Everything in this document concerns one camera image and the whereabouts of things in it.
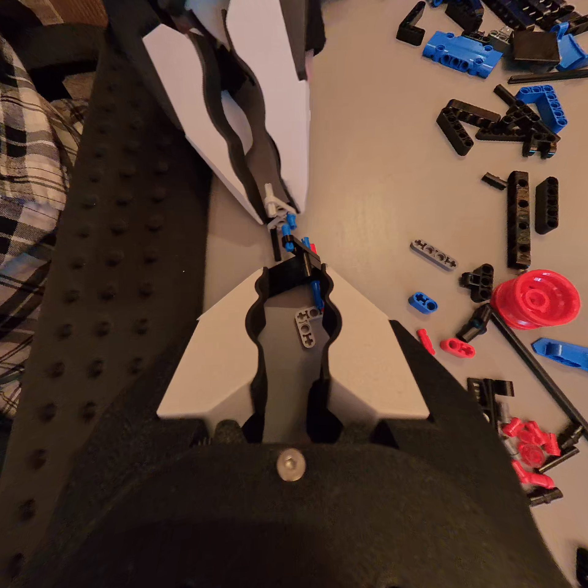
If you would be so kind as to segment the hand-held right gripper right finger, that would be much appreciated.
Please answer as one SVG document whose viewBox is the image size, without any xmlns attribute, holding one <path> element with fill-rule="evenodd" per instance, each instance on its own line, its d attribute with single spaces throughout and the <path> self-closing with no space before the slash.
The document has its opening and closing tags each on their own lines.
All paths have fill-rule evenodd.
<svg viewBox="0 0 588 588">
<path fill-rule="evenodd" d="M 370 434 L 386 419 L 426 420 L 430 410 L 388 315 L 334 270 L 319 279 L 327 342 L 307 400 L 313 442 L 335 442 L 349 426 Z"/>
</svg>

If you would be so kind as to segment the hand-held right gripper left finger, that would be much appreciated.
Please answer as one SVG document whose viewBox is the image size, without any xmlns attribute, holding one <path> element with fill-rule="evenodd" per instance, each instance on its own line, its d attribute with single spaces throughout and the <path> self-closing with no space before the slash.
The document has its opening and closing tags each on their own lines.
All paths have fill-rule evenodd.
<svg viewBox="0 0 588 588">
<path fill-rule="evenodd" d="M 260 268 L 198 319 L 160 401 L 160 419 L 201 420 L 208 433 L 231 420 L 261 442 L 268 378 L 259 335 L 266 326 L 269 269 Z"/>
</svg>

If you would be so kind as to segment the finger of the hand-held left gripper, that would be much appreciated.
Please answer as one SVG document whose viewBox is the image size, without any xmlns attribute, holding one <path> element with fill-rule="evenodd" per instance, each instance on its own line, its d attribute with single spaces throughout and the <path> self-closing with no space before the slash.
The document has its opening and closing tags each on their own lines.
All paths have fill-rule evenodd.
<svg viewBox="0 0 588 588">
<path fill-rule="evenodd" d="M 267 224 L 243 142 L 224 111 L 219 67 L 208 39 L 159 24 L 143 44 L 189 143 L 254 220 Z"/>
<path fill-rule="evenodd" d="M 230 1 L 226 30 L 261 89 L 265 129 L 279 173 L 299 212 L 309 183 L 310 87 L 299 79 L 280 1 Z"/>
</svg>

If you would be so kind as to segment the black blue toy brick assembly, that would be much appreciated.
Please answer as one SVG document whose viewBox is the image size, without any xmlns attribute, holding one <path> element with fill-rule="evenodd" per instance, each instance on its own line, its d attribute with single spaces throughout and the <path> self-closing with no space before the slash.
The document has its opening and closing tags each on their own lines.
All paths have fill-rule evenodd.
<svg viewBox="0 0 588 588">
<path fill-rule="evenodd" d="M 269 270 L 269 295 L 309 285 L 315 306 L 323 312 L 325 303 L 319 280 L 322 263 L 316 247 L 308 237 L 298 239 L 294 235 L 298 225 L 293 207 L 275 196 L 270 183 L 265 184 L 264 190 L 263 203 L 269 217 L 268 231 L 276 262 Z"/>
</svg>

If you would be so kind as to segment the grey desk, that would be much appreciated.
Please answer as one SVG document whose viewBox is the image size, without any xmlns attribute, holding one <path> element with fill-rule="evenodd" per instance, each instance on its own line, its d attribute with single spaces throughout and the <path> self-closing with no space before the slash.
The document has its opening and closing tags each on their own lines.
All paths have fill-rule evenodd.
<svg viewBox="0 0 588 588">
<path fill-rule="evenodd" d="M 482 263 L 501 283 L 506 266 L 506 195 L 481 181 L 487 172 L 506 179 L 526 171 L 535 186 L 548 176 L 560 183 L 560 224 L 545 236 L 533 231 L 532 268 L 550 269 L 579 291 L 582 310 L 559 327 L 518 332 L 526 345 L 540 337 L 587 346 L 587 79 L 554 83 L 569 124 L 556 155 L 524 158 L 518 143 L 474 141 L 458 156 L 436 124 L 450 99 L 503 114 L 493 93 L 512 75 L 501 60 L 487 79 L 463 75 L 422 57 L 422 48 L 398 41 L 396 31 L 416 1 L 332 1 L 323 6 L 327 42 L 313 60 L 311 171 L 306 213 L 297 235 L 308 236 L 322 260 L 415 336 L 425 328 L 438 361 L 460 382 L 468 377 L 514 383 L 511 415 L 535 420 L 552 432 L 567 418 L 493 324 L 473 343 L 476 356 L 461 360 L 442 352 L 474 304 L 459 275 Z M 444 272 L 409 248 L 422 239 L 458 261 Z M 211 191 L 204 308 L 223 298 L 262 265 L 273 264 L 268 235 L 224 186 Z M 421 291 L 439 310 L 422 315 L 408 305 Z M 306 442 L 308 388 L 319 375 L 326 333 L 302 349 L 294 325 L 297 309 L 310 306 L 310 288 L 266 304 L 261 342 L 268 365 L 268 413 L 263 440 Z M 569 582 L 576 548 L 587 546 L 587 442 L 552 475 L 563 498 L 532 513 Z"/>
</svg>

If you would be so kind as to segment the grey angled thin liftarm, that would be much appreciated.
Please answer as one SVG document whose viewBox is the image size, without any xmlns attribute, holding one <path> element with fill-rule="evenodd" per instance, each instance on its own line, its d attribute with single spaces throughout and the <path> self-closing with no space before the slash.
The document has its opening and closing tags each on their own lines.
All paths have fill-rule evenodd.
<svg viewBox="0 0 588 588">
<path fill-rule="evenodd" d="M 313 327 L 323 319 L 323 311 L 316 307 L 300 308 L 295 312 L 295 325 L 300 342 L 305 349 L 312 349 L 316 344 Z"/>
</svg>

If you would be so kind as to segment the small red toy liftarm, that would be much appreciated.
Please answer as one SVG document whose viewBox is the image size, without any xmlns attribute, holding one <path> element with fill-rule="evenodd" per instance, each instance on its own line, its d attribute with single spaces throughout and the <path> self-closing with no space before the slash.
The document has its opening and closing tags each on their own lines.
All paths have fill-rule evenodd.
<svg viewBox="0 0 588 588">
<path fill-rule="evenodd" d="M 472 345 L 455 337 L 442 340 L 440 342 L 440 349 L 461 359 L 472 359 L 476 355 L 476 351 Z"/>
</svg>

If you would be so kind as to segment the black connector with pin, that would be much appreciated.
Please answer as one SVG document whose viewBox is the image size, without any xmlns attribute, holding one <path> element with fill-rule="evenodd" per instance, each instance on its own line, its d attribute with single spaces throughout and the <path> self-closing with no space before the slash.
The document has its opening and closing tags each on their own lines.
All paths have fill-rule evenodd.
<svg viewBox="0 0 588 588">
<path fill-rule="evenodd" d="M 456 332 L 456 339 L 471 343 L 477 336 L 485 334 L 492 314 L 493 308 L 489 303 L 479 306 L 469 320 Z"/>
</svg>

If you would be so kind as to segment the grey thin toy liftarm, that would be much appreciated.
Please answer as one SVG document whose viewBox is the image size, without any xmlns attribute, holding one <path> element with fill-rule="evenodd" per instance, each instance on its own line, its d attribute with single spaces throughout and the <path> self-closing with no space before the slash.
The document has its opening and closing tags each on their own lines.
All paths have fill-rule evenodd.
<svg viewBox="0 0 588 588">
<path fill-rule="evenodd" d="M 452 272 L 458 268 L 458 262 L 439 250 L 434 245 L 422 239 L 415 239 L 410 243 L 410 248 L 423 259 L 432 262 L 438 268 L 446 272 Z"/>
</svg>

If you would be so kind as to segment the black triangular toy connector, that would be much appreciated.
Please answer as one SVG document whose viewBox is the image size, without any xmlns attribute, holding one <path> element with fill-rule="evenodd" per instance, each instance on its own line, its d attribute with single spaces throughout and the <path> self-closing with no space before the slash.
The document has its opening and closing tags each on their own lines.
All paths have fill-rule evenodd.
<svg viewBox="0 0 588 588">
<path fill-rule="evenodd" d="M 459 285 L 469 290 L 473 302 L 485 303 L 489 301 L 494 289 L 493 266 L 485 263 L 471 272 L 463 273 L 459 278 Z"/>
</svg>

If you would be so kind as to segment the small black angled beam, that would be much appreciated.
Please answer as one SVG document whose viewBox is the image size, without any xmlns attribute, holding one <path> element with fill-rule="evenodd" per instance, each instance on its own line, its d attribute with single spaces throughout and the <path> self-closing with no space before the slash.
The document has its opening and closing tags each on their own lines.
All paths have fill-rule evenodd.
<svg viewBox="0 0 588 588">
<path fill-rule="evenodd" d="M 418 26 L 426 1 L 418 1 L 399 24 L 396 39 L 414 47 L 422 45 L 425 30 Z"/>
</svg>

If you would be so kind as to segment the black dimpled panel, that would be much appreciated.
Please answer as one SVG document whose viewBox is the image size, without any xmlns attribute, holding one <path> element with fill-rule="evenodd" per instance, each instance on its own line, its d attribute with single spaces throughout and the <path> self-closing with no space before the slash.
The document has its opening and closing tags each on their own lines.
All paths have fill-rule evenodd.
<svg viewBox="0 0 588 588">
<path fill-rule="evenodd" d="M 107 32 L 1 474 L 1 587 L 54 587 L 202 424 L 156 408 L 202 310 L 211 172 Z"/>
</svg>

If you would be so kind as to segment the long black toy axle rod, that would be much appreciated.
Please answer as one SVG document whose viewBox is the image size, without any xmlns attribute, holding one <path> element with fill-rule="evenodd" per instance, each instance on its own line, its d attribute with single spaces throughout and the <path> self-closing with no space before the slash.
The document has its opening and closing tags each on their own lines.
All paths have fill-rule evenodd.
<svg viewBox="0 0 588 588">
<path fill-rule="evenodd" d="M 541 364 L 532 356 L 531 352 L 521 340 L 514 333 L 513 329 L 509 327 L 503 317 L 492 307 L 490 307 L 490 320 L 496 326 L 498 331 L 502 334 L 506 342 L 513 349 L 518 357 L 533 373 L 535 378 L 552 397 L 562 412 L 569 418 L 570 422 L 577 426 L 581 426 L 583 437 L 587 439 L 587 419 L 580 413 L 579 409 L 569 400 L 562 389 L 557 386 L 555 381 L 551 378 L 548 372 L 541 366 Z"/>
</svg>

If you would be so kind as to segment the large black angled toy beam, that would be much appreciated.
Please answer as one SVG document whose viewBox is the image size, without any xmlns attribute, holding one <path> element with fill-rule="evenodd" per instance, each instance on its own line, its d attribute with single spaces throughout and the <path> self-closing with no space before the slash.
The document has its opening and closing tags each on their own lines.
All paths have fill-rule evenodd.
<svg viewBox="0 0 588 588">
<path fill-rule="evenodd" d="M 501 115 L 458 99 L 451 99 L 437 116 L 437 125 L 459 156 L 472 149 L 473 139 L 463 123 L 486 129 L 500 121 Z"/>
</svg>

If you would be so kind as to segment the pile of small toy pins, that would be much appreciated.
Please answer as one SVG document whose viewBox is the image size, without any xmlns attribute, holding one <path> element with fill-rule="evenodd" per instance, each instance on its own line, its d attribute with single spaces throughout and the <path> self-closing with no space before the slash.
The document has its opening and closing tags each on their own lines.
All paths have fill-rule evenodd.
<svg viewBox="0 0 588 588">
<path fill-rule="evenodd" d="M 483 417 L 507 451 L 529 506 L 561 500 L 563 492 L 549 473 L 579 454 L 579 441 L 587 430 L 571 422 L 555 434 L 534 420 L 512 416 L 510 400 L 515 391 L 511 381 L 467 378 L 467 390 L 476 398 Z"/>
</svg>

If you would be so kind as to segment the large red toy wheel hub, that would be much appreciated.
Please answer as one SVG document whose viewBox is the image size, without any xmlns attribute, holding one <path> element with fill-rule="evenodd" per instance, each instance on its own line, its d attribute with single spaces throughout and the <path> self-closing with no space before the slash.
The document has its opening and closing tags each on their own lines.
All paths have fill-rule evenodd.
<svg viewBox="0 0 588 588">
<path fill-rule="evenodd" d="M 518 330 L 568 324 L 582 308 L 574 284 L 546 269 L 531 270 L 499 284 L 490 304 L 509 327 Z"/>
</svg>

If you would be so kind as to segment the blue studded toy beam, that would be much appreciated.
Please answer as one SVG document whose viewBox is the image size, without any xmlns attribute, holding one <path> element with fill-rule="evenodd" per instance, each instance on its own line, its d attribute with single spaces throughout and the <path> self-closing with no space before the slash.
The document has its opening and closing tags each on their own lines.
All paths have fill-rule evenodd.
<svg viewBox="0 0 588 588">
<path fill-rule="evenodd" d="M 424 45 L 422 56 L 446 68 L 486 79 L 502 59 L 503 52 L 489 43 L 436 31 Z"/>
</svg>

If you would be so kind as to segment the person's plaid shirt torso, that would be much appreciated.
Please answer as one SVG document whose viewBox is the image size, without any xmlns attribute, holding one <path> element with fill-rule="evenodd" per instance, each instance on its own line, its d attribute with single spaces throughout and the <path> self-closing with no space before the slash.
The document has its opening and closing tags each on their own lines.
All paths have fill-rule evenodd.
<svg viewBox="0 0 588 588">
<path fill-rule="evenodd" d="M 88 101 L 48 101 L 1 38 L 1 419 L 17 412 Z"/>
</svg>

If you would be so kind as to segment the blue flat toy panel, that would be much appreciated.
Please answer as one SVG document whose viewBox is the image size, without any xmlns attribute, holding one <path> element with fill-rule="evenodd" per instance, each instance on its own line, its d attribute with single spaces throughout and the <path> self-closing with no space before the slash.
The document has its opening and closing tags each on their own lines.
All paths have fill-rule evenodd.
<svg viewBox="0 0 588 588">
<path fill-rule="evenodd" d="M 541 337 L 532 343 L 532 349 L 539 356 L 587 371 L 587 347 Z"/>
</svg>

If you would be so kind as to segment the black studded toy block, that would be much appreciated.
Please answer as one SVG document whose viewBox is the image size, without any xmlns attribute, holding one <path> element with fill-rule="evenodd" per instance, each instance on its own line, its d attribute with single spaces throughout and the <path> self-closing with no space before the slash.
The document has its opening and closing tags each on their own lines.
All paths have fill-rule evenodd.
<svg viewBox="0 0 588 588">
<path fill-rule="evenodd" d="M 463 32 L 477 32 L 482 24 L 484 8 L 481 1 L 447 1 L 445 14 Z"/>
</svg>

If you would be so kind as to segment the long black toy beam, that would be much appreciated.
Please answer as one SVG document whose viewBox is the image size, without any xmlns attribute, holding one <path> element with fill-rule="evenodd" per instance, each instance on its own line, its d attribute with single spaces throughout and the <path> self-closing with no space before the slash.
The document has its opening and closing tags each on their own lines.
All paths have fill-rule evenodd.
<svg viewBox="0 0 588 588">
<path fill-rule="evenodd" d="M 531 266 L 529 174 L 513 171 L 507 179 L 506 261 L 513 270 Z"/>
</svg>

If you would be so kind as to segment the black joined toy beams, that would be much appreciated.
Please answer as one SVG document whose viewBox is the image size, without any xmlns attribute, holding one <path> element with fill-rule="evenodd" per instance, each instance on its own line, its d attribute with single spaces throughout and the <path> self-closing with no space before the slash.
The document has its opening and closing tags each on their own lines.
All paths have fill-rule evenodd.
<svg viewBox="0 0 588 588">
<path fill-rule="evenodd" d="M 475 138 L 479 141 L 521 143 L 525 158 L 537 153 L 542 159 L 554 157 L 560 137 L 546 126 L 540 115 L 515 98 L 503 85 L 495 86 L 494 93 L 508 106 L 506 114 L 488 128 L 480 128 Z"/>
</svg>

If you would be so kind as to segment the short black toy beam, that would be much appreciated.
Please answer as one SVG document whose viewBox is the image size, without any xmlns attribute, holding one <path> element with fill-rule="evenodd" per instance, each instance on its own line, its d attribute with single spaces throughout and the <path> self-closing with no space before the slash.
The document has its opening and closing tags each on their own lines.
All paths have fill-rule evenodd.
<svg viewBox="0 0 588 588">
<path fill-rule="evenodd" d="M 549 176 L 535 189 L 534 229 L 545 235 L 559 226 L 559 181 Z"/>
</svg>

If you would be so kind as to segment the long dark toy beam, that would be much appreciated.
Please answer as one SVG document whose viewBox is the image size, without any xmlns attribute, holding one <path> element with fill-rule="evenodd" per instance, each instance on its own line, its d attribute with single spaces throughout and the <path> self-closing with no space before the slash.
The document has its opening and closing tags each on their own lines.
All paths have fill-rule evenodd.
<svg viewBox="0 0 588 588">
<path fill-rule="evenodd" d="M 533 31 L 535 21 L 518 1 L 481 1 L 504 25 L 514 31 Z"/>
</svg>

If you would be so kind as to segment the small black flat toy tile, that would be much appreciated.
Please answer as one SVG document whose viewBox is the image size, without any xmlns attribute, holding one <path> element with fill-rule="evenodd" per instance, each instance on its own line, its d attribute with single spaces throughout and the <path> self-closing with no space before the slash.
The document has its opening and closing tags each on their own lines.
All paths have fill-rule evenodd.
<svg viewBox="0 0 588 588">
<path fill-rule="evenodd" d="M 557 33 L 514 31 L 511 36 L 511 55 L 515 62 L 554 67 L 561 60 Z"/>
</svg>

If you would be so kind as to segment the blue angled toy beam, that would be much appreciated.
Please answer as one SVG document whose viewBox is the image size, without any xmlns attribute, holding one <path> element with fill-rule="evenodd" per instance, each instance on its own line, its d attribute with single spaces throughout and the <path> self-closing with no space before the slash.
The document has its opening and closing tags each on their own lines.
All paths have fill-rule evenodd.
<svg viewBox="0 0 588 588">
<path fill-rule="evenodd" d="M 536 106 L 541 121 L 555 134 L 568 124 L 563 107 L 551 85 L 533 85 L 520 88 L 515 98 L 524 104 Z"/>
</svg>

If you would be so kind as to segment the wide black studded toy beam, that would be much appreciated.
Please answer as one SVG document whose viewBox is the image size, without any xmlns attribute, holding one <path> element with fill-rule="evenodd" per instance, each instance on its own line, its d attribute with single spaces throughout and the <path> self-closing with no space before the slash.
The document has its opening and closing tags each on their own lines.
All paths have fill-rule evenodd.
<svg viewBox="0 0 588 588">
<path fill-rule="evenodd" d="M 552 26 L 568 22 L 572 28 L 578 22 L 587 22 L 575 5 L 567 1 L 517 1 L 519 7 L 533 20 L 535 26 L 548 31 Z"/>
</svg>

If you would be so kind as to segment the blue curved toy panel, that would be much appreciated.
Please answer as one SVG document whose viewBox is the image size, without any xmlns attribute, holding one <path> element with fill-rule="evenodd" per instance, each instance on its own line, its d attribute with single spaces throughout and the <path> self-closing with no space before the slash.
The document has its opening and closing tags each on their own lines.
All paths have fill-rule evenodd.
<svg viewBox="0 0 588 588">
<path fill-rule="evenodd" d="M 569 23 L 555 24 L 550 32 L 556 34 L 557 47 L 560 54 L 560 62 L 556 70 L 564 72 L 577 70 L 587 66 L 587 52 L 578 44 L 574 36 L 568 33 Z"/>
</svg>

